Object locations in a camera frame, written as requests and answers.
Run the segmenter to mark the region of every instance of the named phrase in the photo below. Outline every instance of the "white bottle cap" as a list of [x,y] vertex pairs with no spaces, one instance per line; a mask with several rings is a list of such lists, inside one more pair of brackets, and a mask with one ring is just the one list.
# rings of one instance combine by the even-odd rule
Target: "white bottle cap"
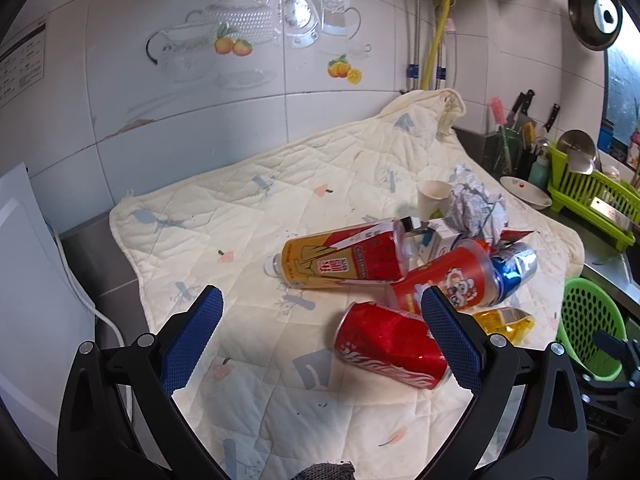
[[264,260],[264,264],[262,268],[264,269],[265,274],[267,276],[271,276],[272,278],[279,278],[280,272],[278,271],[279,265],[276,260],[280,256],[279,254],[274,254],[273,256],[267,256]]

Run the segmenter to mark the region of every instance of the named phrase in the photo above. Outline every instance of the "dish drying rack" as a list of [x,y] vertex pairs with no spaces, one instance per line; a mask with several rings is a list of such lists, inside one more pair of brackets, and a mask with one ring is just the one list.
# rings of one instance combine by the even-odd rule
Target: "dish drying rack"
[[555,145],[548,147],[551,160],[551,177],[547,186],[551,194],[551,210],[559,212],[566,207],[595,225],[615,240],[618,251],[636,243],[631,230],[623,230],[604,216],[591,209],[591,201],[599,198],[631,219],[633,223],[640,222],[640,196],[638,192],[626,182],[614,182],[608,176],[593,171],[590,175],[569,172],[567,156],[556,149]]

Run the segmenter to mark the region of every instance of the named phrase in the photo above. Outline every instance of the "quilted mat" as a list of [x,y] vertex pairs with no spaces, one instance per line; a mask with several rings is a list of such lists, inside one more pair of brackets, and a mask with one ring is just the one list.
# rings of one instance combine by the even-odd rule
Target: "quilted mat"
[[[353,462],[359,480],[413,479],[470,400],[454,378],[419,390],[339,361],[332,342],[342,314],[380,289],[300,291],[270,278],[263,261],[289,237],[415,213],[418,181],[453,182],[465,164],[507,195],[511,228],[536,231],[526,241],[538,272],[506,304],[535,316],[525,346],[555,337],[582,243],[466,155],[451,129],[464,113],[454,91],[414,91],[373,118],[126,197],[111,211],[152,332],[207,283],[222,290],[223,318],[174,400],[233,480],[286,480],[341,460]],[[483,461],[495,459],[507,431],[508,422],[498,427]]]

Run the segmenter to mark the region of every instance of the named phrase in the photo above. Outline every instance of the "metal screw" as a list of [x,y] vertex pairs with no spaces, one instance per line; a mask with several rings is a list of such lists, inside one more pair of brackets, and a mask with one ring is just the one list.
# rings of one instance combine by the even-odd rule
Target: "metal screw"
[[507,345],[507,340],[500,334],[493,334],[489,338],[489,341],[491,341],[492,345],[497,346],[498,348],[502,348]]
[[94,344],[91,341],[85,341],[84,343],[81,343],[80,346],[78,347],[78,351],[83,355],[88,354],[93,349],[94,349]]
[[551,351],[556,355],[564,354],[564,347],[560,343],[551,343]]
[[138,346],[142,346],[142,348],[146,348],[147,346],[151,346],[156,338],[153,334],[143,334],[138,338]]

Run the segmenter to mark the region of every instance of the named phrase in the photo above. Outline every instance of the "yellow pipe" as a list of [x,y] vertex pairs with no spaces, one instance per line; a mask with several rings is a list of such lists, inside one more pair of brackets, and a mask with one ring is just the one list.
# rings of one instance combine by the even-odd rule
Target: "yellow pipe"
[[431,47],[429,49],[429,57],[427,58],[427,64],[424,66],[422,72],[422,83],[420,88],[426,90],[429,87],[429,81],[431,79],[431,73],[433,73],[433,65],[436,61],[438,54],[438,46],[442,41],[442,34],[444,33],[444,25],[449,17],[449,9],[451,7],[451,0],[442,0],[442,6],[440,11],[440,18],[438,19],[438,25],[436,26],[436,35],[431,41]]

